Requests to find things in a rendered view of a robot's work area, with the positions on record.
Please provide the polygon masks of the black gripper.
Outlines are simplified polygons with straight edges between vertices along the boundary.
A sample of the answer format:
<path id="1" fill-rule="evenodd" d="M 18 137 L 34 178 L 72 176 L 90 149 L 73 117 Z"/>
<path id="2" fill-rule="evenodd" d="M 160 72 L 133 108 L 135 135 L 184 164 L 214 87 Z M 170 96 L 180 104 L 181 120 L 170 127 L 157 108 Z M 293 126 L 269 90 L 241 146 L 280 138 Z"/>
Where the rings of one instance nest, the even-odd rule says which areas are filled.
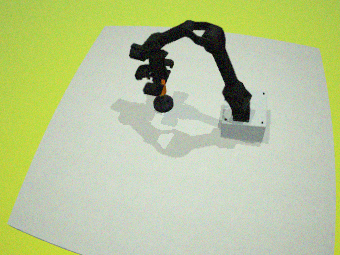
<path id="1" fill-rule="evenodd" d="M 166 69 L 166 66 L 170 66 L 173 68 L 174 61 L 171 59 L 164 59 L 164 64 L 160 67 L 151 67 L 149 65 L 148 69 L 150 70 L 150 78 L 152 79 L 152 83 L 146 83 L 143 87 L 143 93 L 152 96 L 159 96 L 162 93 L 164 84 L 161 84 L 161 80 L 165 80 L 165 84 L 169 78 L 171 70 Z"/>

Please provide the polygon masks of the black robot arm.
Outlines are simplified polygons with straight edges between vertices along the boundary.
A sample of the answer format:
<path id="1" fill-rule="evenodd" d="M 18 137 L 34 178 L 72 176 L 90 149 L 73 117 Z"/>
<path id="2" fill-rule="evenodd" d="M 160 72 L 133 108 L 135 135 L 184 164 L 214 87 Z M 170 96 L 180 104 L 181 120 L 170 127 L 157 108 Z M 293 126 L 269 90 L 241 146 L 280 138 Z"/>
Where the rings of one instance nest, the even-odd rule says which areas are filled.
<path id="1" fill-rule="evenodd" d="M 203 30 L 204 34 L 198 36 L 192 32 L 193 30 Z M 152 33 L 142 45 L 132 43 L 129 57 L 143 62 L 149 59 L 151 67 L 160 67 L 164 64 L 164 59 L 169 53 L 160 49 L 164 45 L 183 37 L 191 39 L 195 44 L 213 55 L 225 83 L 222 93 L 224 100 L 232 109 L 233 121 L 249 122 L 252 94 L 237 78 L 225 49 L 226 37 L 220 26 L 203 21 L 187 20 L 165 32 Z M 137 80 L 143 80 L 143 78 L 150 80 L 149 65 L 141 65 L 137 68 L 135 72 Z"/>

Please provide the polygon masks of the orange-brown cylinder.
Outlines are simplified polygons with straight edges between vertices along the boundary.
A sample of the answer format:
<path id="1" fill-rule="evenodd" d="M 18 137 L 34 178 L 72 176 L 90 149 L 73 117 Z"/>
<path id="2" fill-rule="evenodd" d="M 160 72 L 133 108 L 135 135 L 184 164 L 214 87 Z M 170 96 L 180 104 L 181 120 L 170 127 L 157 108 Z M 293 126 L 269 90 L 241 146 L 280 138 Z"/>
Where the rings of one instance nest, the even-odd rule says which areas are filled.
<path id="1" fill-rule="evenodd" d="M 161 84 L 164 84 L 164 87 L 163 87 L 163 90 L 162 90 L 162 93 L 161 93 L 161 95 L 159 95 L 159 96 L 163 96 L 163 95 L 165 95 L 166 94 L 166 84 L 165 84 L 165 80 L 161 80 Z"/>

